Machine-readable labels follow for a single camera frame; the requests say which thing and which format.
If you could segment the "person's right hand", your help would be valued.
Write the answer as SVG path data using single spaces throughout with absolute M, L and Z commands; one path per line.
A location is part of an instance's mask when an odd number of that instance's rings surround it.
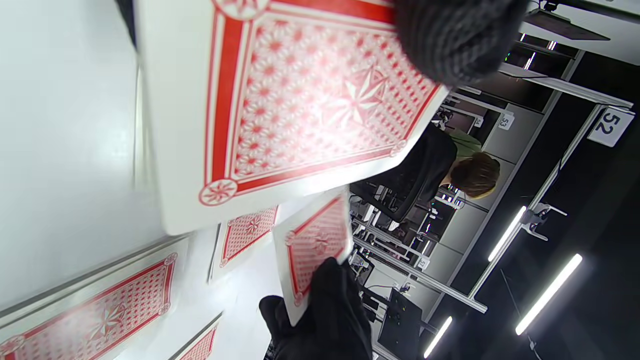
M 268 295 L 258 306 L 270 332 L 275 360 L 372 360 L 368 321 L 354 272 L 327 258 L 311 280 L 310 303 L 291 325 L 284 299 Z

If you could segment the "person's left hand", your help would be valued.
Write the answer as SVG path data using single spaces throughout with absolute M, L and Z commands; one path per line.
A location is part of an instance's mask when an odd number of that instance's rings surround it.
M 524 18 L 526 0 L 398 0 L 392 15 L 407 59 L 432 82 L 453 88 L 496 72 Z

